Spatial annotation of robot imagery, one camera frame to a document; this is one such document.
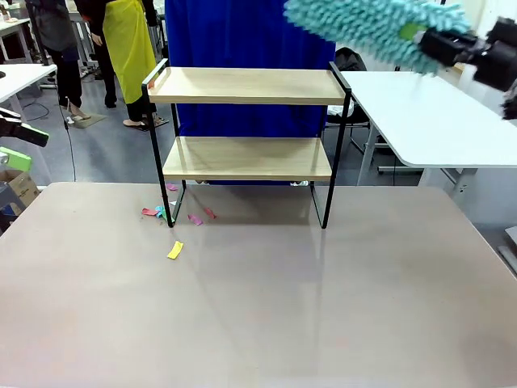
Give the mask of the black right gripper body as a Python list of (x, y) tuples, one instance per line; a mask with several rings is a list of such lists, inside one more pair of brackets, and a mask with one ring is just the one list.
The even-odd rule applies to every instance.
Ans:
[(474, 80), (499, 91), (508, 91), (516, 80), (516, 22), (498, 17), (486, 34), (485, 46), (476, 56)]

